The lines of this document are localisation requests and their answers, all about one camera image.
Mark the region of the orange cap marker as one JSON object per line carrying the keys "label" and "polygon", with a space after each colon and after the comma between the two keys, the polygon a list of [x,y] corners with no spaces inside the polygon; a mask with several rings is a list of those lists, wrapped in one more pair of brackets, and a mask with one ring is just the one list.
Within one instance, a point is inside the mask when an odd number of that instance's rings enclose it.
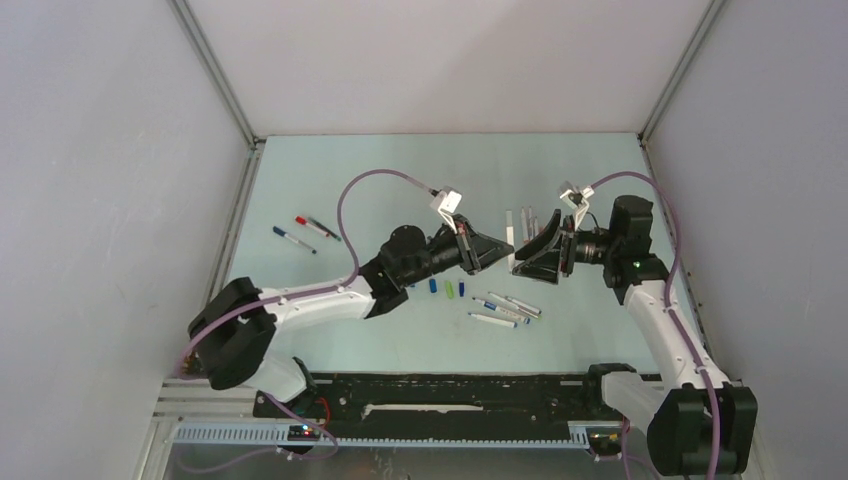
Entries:
{"label": "orange cap marker", "polygon": [[520,209],[520,221],[521,221],[521,231],[522,231],[522,241],[524,244],[528,243],[530,240],[530,227],[528,226],[528,216],[527,211],[524,207]]}

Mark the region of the light green cap marker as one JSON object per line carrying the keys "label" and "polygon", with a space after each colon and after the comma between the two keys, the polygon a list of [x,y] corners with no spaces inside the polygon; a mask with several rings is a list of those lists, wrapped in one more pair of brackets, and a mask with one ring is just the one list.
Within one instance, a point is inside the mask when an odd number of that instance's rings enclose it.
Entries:
{"label": "light green cap marker", "polygon": [[500,307],[504,308],[504,309],[507,309],[507,310],[515,313],[516,315],[520,315],[521,317],[526,317],[527,322],[529,322],[531,319],[539,319],[540,318],[540,316],[537,313],[523,309],[523,308],[521,308],[517,305],[511,304],[511,303],[508,303],[508,302],[499,302],[498,305]]}

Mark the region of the dark blue cap marker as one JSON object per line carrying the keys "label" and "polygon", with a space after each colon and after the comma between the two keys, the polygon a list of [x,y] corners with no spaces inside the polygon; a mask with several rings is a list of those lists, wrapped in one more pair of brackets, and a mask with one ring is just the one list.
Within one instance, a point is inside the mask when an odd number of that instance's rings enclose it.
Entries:
{"label": "dark blue cap marker", "polygon": [[279,237],[281,237],[281,238],[283,238],[283,239],[286,239],[286,240],[288,240],[288,241],[292,242],[293,244],[295,244],[295,245],[297,245],[297,246],[299,246],[299,247],[301,247],[301,248],[305,249],[305,250],[306,250],[306,251],[308,251],[310,254],[312,254],[312,255],[316,255],[316,254],[317,254],[317,250],[316,250],[314,247],[312,247],[311,245],[307,244],[306,242],[304,242],[304,241],[300,240],[299,238],[295,237],[295,236],[294,236],[294,235],[292,235],[291,233],[289,233],[289,232],[287,232],[287,231],[283,230],[282,228],[280,228],[280,227],[278,227],[278,226],[273,226],[273,227],[272,227],[272,231],[273,231],[276,235],[278,235]]}

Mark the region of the navy cap marker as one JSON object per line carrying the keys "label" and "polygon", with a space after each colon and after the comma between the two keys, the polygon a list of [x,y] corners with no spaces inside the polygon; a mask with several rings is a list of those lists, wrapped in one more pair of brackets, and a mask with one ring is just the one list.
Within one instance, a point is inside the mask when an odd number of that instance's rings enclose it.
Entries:
{"label": "navy cap marker", "polygon": [[517,308],[518,310],[523,311],[527,315],[530,315],[530,316],[533,316],[533,317],[540,317],[541,314],[542,314],[541,309],[539,309],[539,308],[537,308],[533,305],[530,305],[526,302],[523,302],[521,300],[518,300],[517,298],[499,295],[495,292],[489,292],[489,295],[492,296],[495,300],[507,303],[507,304]]}

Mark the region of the blue cap thin marker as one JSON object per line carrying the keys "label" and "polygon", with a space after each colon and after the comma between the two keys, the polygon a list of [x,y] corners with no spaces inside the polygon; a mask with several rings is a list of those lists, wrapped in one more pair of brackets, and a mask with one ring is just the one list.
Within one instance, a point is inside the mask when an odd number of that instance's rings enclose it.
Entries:
{"label": "blue cap thin marker", "polygon": [[474,320],[484,322],[484,323],[488,323],[488,324],[491,324],[491,325],[497,325],[497,326],[504,327],[504,328],[514,329],[514,328],[517,327],[517,323],[515,321],[507,320],[507,319],[501,319],[501,318],[490,316],[490,315],[469,312],[468,316],[471,317]]}

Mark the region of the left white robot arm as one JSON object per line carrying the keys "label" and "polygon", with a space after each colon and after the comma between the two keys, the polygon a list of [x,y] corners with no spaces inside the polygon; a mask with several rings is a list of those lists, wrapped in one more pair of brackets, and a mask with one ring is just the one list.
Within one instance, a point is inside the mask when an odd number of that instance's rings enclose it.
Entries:
{"label": "left white robot arm", "polygon": [[513,254],[509,243],[477,232],[462,215],[434,235],[412,225],[392,231],[376,256],[352,278],[298,288],[259,288],[250,278],[230,281],[187,328],[214,390],[247,386],[274,397],[292,416],[316,403],[304,362],[282,351],[284,337],[336,320],[385,315],[409,298],[409,286],[458,267],[478,274]]}

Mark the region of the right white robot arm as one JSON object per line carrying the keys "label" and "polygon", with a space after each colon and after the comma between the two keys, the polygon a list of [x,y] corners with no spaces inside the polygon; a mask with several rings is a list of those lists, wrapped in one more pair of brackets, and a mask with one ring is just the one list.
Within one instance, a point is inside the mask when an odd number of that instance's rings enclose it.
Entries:
{"label": "right white robot arm", "polygon": [[617,411],[646,437],[650,460],[667,476],[743,473],[753,443],[758,403],[698,343],[672,286],[671,272],[651,250],[653,204],[634,195],[615,199],[608,227],[580,230],[556,210],[540,235],[512,253],[511,274],[557,284],[577,264],[600,265],[607,288],[634,320],[658,367],[656,390],[624,363],[589,367],[585,411]]}

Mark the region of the grey cap white marker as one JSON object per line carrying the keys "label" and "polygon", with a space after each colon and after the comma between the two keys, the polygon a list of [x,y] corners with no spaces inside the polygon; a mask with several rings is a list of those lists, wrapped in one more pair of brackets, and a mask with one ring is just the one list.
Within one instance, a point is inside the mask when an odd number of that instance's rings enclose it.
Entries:
{"label": "grey cap white marker", "polygon": [[[514,235],[514,223],[513,223],[513,212],[511,210],[505,211],[505,235],[507,244],[514,248],[515,247],[515,235]],[[510,253],[507,257],[507,271],[509,273],[512,272],[515,266],[515,253]]]}

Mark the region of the blue cap thick marker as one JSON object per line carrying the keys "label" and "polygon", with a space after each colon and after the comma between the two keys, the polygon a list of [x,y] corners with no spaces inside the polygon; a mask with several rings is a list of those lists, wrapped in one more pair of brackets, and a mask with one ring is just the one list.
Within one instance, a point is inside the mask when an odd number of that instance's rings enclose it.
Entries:
{"label": "blue cap thick marker", "polygon": [[488,300],[484,300],[484,299],[481,299],[481,298],[473,297],[472,300],[474,302],[484,306],[485,308],[487,308],[489,310],[495,311],[499,314],[505,315],[505,316],[510,317],[514,320],[518,320],[518,321],[520,321],[524,324],[530,323],[530,317],[525,315],[525,314],[518,313],[517,311],[510,310],[506,307],[497,305],[493,302],[490,302]]}

